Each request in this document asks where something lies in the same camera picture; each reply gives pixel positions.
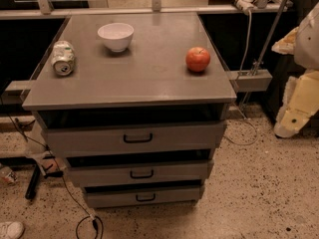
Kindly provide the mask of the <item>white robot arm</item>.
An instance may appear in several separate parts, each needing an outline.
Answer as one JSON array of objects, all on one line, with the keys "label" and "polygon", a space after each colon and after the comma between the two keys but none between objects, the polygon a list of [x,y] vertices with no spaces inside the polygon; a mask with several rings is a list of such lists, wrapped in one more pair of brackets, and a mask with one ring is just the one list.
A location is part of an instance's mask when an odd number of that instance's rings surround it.
[{"label": "white robot arm", "polygon": [[271,50],[292,55],[294,62],[305,69],[300,77],[288,78],[274,126],[277,136],[291,137],[319,111],[319,3]]}]

